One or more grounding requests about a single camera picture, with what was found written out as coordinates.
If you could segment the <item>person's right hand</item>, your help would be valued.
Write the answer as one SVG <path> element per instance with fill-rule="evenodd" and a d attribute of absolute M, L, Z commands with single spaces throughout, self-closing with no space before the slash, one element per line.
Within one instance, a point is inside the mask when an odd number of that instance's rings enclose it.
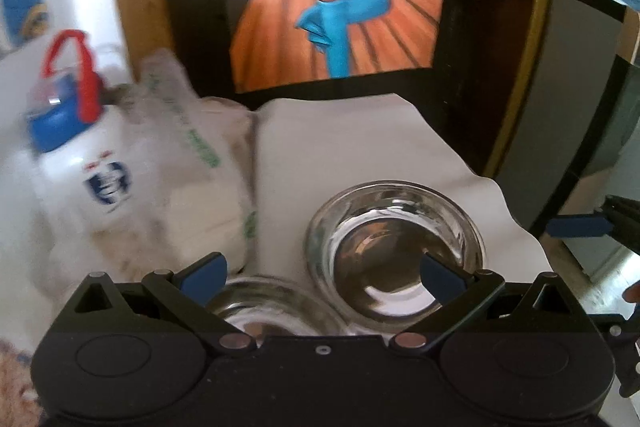
<path fill-rule="evenodd" d="M 640 281 L 630 285 L 623 292 L 626 303 L 640 303 Z"/>

